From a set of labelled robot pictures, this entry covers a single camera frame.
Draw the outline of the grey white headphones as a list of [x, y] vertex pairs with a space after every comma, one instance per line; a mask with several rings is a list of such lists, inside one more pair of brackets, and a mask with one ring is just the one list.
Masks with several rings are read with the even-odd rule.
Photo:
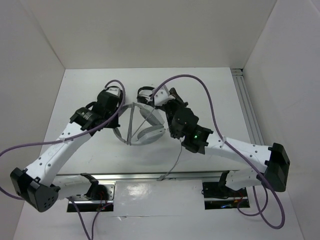
[[[128, 109], [130, 109], [130, 115], [126, 139], [122, 137], [118, 127], [113, 129], [114, 135], [122, 143], [129, 146], [145, 146], [156, 142], [165, 134], [165, 121], [154, 107], [144, 103], [132, 102], [125, 104], [121, 108], [118, 116], [120, 117]], [[143, 122], [135, 132], [133, 132], [135, 109], [139, 110], [139, 113], [143, 118]]]

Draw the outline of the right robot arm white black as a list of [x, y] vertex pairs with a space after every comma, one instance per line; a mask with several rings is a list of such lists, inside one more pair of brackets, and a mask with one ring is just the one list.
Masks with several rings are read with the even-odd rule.
[[257, 145], [219, 136], [217, 132], [198, 125], [199, 118], [174, 88], [161, 88], [154, 94], [153, 102], [165, 112], [170, 136], [181, 139], [187, 151], [249, 165], [244, 170], [227, 170], [221, 174], [218, 190], [223, 196], [260, 185], [280, 193], [286, 190], [291, 163], [282, 144]]

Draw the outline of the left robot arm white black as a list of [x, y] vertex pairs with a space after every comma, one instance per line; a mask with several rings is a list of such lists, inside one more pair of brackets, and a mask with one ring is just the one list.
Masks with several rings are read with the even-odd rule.
[[58, 200], [84, 196], [92, 200], [104, 191], [97, 179], [88, 173], [57, 179], [71, 156], [97, 131], [119, 126], [116, 113], [124, 102], [124, 92], [116, 86], [102, 90], [97, 100], [81, 107], [71, 116], [56, 144], [24, 169], [15, 168], [10, 178], [16, 193], [38, 212], [50, 209]]

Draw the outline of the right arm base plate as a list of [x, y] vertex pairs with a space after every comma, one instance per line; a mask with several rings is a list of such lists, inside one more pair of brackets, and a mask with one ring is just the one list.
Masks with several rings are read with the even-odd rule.
[[249, 208], [248, 193], [245, 188], [232, 190], [219, 186], [218, 182], [203, 182], [202, 191], [206, 210]]

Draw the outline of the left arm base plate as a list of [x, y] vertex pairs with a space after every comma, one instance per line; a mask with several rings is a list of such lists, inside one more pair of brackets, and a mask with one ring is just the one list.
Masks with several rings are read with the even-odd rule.
[[98, 187], [97, 193], [92, 199], [84, 195], [75, 195], [71, 199], [74, 201], [81, 213], [93, 213], [102, 209], [102, 212], [114, 211], [116, 182], [102, 181]]

